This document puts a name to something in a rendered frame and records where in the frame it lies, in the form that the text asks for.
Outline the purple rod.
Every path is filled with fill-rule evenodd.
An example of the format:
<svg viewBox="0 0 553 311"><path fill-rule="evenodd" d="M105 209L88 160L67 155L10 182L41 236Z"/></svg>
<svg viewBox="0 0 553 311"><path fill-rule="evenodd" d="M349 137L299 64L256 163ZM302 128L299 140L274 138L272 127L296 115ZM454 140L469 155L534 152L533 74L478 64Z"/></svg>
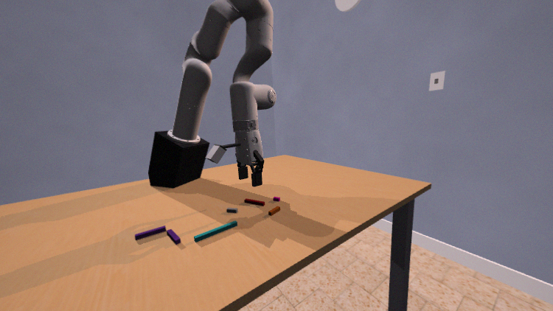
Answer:
<svg viewBox="0 0 553 311"><path fill-rule="evenodd" d="M165 226L155 228L155 229L152 229L152 230L149 230L149 231L144 231L142 233L135 234L135 240L139 240L139 239L142 239L142 238L145 238L145 237L149 237L149 236L152 236L154 234L159 234L159 233L164 232L164 231L166 231Z"/></svg>
<svg viewBox="0 0 553 311"><path fill-rule="evenodd" d="M176 245L181 243L181 239L172 229L167 230L167 235Z"/></svg>

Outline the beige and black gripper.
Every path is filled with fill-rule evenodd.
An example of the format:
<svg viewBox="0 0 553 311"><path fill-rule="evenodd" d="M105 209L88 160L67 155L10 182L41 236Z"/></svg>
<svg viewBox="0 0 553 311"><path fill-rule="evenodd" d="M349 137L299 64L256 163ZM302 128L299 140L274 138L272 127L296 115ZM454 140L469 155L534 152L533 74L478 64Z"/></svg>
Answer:
<svg viewBox="0 0 553 311"><path fill-rule="evenodd" d="M233 130L233 132L235 133L235 143L240 144L240 146L235 147L239 179L248 178L248 167L246 165L249 165L252 171L252 186L262 185L264 159L259 129ZM256 167L254 168L254 166Z"/></svg>

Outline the turquoise rod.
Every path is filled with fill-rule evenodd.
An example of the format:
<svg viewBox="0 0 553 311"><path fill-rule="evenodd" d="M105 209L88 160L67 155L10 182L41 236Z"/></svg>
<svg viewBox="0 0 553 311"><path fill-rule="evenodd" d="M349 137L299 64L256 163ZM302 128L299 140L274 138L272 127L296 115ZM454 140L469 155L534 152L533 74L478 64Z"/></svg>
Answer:
<svg viewBox="0 0 553 311"><path fill-rule="evenodd" d="M219 234L220 232L223 232L223 231L226 231L230 228L234 228L235 226L237 226L237 221L233 221L233 222L230 222L230 223L227 223L223 226L220 226L220 227L217 227L217 228L214 228L210 231L206 231L202 234L199 234L199 235L196 235L194 236L194 240L195 242L198 242L198 241L201 241L201 240L204 240L208 237L211 237L213 235L216 235L216 234Z"/></svg>

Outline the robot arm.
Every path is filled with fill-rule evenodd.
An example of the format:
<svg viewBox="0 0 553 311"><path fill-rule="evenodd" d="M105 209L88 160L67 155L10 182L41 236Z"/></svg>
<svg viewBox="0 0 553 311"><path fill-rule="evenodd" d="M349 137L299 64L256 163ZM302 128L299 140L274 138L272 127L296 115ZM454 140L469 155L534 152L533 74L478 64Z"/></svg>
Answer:
<svg viewBox="0 0 553 311"><path fill-rule="evenodd" d="M184 58L173 129L167 132L172 140L184 144L201 140L198 129L212 82L209 66L219 56L230 26L241 17L246 20L246 51L229 88L233 130L259 129L257 110L274 106L277 96L272 87L249 82L272 55L274 15L269 1L217 0L209 5Z"/></svg>

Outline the red rectangular bar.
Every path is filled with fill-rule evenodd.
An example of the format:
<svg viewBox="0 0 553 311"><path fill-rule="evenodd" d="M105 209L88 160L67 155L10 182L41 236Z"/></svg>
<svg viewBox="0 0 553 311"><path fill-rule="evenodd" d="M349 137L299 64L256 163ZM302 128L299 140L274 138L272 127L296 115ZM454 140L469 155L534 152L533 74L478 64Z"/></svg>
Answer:
<svg viewBox="0 0 553 311"><path fill-rule="evenodd" d="M265 205L265 202L258 201L258 200L245 199L244 201L245 201L245 203L250 203L250 204L254 204L254 205L258 205L258 206L264 206Z"/></svg>

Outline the orange rod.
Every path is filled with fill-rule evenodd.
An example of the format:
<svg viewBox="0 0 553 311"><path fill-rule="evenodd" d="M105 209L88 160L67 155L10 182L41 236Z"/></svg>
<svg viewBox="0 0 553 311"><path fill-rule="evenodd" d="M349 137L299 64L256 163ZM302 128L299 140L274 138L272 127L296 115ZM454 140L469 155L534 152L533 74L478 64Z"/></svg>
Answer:
<svg viewBox="0 0 553 311"><path fill-rule="evenodd" d="M271 216L272 216L272 215L276 214L278 211L280 211L280 207L279 207L279 206L277 206L277 207L275 207L274 209L270 210L270 211L268 212L268 215L271 215Z"/></svg>

